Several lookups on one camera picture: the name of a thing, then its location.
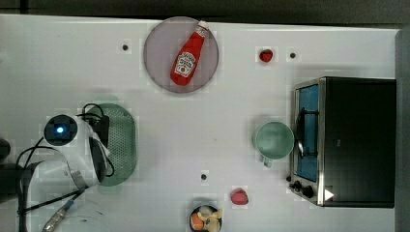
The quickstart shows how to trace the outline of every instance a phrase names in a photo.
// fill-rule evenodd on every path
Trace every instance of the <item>teal mug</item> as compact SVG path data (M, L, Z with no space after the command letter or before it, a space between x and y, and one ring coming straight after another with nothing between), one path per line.
M266 167L272 167L273 160L289 155L295 144L290 128L280 122L269 122L253 135L253 146L262 155Z

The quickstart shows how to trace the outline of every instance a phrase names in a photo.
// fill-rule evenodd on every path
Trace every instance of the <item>red object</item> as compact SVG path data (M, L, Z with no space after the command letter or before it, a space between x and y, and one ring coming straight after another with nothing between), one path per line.
M271 49L265 49L260 52L259 59L263 62L270 62L274 57L274 52Z
M207 33L207 23L200 21L196 30L190 35L190 38L179 51L171 69L171 79L177 85L186 86L192 80Z
M242 189L239 189L231 194L231 201L235 205L246 205L249 202L247 193Z

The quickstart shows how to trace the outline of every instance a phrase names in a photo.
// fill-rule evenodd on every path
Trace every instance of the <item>white table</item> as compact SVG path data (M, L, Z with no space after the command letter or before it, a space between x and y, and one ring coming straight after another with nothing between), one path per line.
M224 232L394 231L393 209L318 208L291 193L289 157L266 169L250 138L267 118L289 125L297 83L324 75L394 78L396 30L209 23L219 68L203 89L177 95L143 65L145 39L158 23L0 15L0 135L13 146L8 161L35 144L47 117L113 95L138 121L138 166L122 185L94 187L79 199L99 204L111 231L188 231L199 197L224 209ZM277 54L268 65L257 61L262 46ZM247 209L232 209L235 186L248 187ZM15 200L0 205L2 231L15 231L15 211Z

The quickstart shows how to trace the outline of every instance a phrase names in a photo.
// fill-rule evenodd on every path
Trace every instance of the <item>green tray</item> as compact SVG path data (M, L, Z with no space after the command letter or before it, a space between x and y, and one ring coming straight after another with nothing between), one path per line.
M133 173L137 163L137 141L135 120L123 107L114 103L100 104L103 113L109 117L108 147L115 173L105 177L101 185L112 187L125 182ZM88 113L101 115L97 107L88 110Z

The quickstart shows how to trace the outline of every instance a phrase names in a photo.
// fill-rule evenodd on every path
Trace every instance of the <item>red ball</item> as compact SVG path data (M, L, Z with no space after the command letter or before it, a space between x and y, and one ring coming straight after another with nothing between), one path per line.
M246 205L249 202L247 193L242 189L239 189L232 193L231 201L235 205Z
M268 63L274 57L274 52L271 49L265 49L260 52L259 59L265 63Z

